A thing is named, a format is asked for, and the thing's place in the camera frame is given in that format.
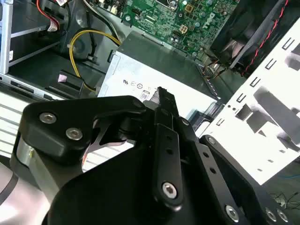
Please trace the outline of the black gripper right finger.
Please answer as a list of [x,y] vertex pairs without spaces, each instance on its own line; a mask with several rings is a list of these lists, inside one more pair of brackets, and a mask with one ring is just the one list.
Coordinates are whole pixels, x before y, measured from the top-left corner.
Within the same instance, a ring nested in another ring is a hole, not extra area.
[[190,123],[179,116],[170,96],[180,156],[189,176],[184,190],[193,201],[201,197],[208,225],[291,225],[284,209],[211,135],[196,137]]

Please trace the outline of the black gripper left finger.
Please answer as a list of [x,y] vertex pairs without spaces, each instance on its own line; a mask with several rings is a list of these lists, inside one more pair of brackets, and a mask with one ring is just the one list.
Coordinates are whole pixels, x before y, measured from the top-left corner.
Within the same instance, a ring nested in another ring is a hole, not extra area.
[[52,204],[72,179],[127,150],[146,150],[153,154],[154,200],[179,211],[184,194],[171,95],[158,88],[154,109],[133,96],[32,103],[22,113],[15,155]]

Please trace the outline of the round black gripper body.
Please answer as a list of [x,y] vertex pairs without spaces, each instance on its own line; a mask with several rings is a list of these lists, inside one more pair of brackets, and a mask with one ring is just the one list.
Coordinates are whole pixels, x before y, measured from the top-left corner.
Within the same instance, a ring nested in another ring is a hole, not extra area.
[[50,225],[222,225],[202,176],[181,162],[184,201],[172,212],[151,190],[153,154],[127,150],[69,181],[48,212]]

